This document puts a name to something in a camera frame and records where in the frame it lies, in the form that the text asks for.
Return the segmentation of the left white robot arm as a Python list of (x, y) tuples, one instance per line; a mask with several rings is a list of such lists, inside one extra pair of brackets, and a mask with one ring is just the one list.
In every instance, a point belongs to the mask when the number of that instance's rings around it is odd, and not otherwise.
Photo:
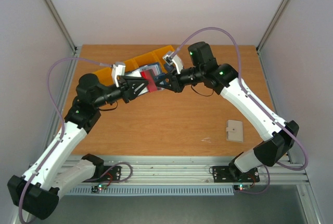
[(148, 83), (142, 77), (121, 76), (116, 84), (105, 86), (93, 73), (80, 77), (77, 96), (58, 134), (34, 165), (22, 176), (12, 176), (7, 183), (19, 213), (26, 211), (44, 220), (53, 213), (60, 198), (73, 187), (84, 181), (100, 181), (104, 177), (104, 161), (92, 154), (83, 156), (62, 176), (57, 173), (101, 117), (100, 107), (120, 99), (128, 103), (136, 99)]

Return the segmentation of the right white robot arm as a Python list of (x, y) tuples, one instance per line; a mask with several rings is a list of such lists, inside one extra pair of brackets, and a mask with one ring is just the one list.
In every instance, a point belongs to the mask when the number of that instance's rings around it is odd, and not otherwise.
[(274, 166), (293, 147), (299, 126), (295, 121), (286, 122), (272, 112), (252, 93), (239, 73), (229, 64), (219, 65), (211, 47), (198, 42), (188, 47), (193, 66), (185, 69), (182, 60), (169, 51), (163, 55), (167, 73), (155, 81), (156, 86), (175, 93), (187, 85), (203, 83), (216, 94), (233, 104), (254, 126), (262, 142), (240, 153), (228, 165), (233, 181), (242, 180), (258, 166)]

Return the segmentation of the blue card holder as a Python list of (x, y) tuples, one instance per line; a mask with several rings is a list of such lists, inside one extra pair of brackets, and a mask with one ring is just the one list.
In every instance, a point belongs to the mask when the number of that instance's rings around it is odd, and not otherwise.
[(139, 96), (144, 95), (146, 93), (164, 90), (164, 88), (160, 88), (155, 85), (155, 81), (158, 80), (163, 74), (164, 73), (162, 72), (159, 63), (144, 65), (133, 71), (128, 71), (125, 73), (126, 76), (142, 77), (148, 80), (148, 85), (139, 93)]

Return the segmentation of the red credit card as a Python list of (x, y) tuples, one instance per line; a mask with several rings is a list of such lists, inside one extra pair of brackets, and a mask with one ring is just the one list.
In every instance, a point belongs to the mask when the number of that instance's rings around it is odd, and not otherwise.
[(141, 75), (143, 78), (147, 79), (149, 82), (147, 85), (147, 89), (148, 89), (149, 93), (158, 91), (158, 88), (155, 85), (155, 81), (153, 80), (155, 77), (155, 74), (152, 69), (142, 71)]

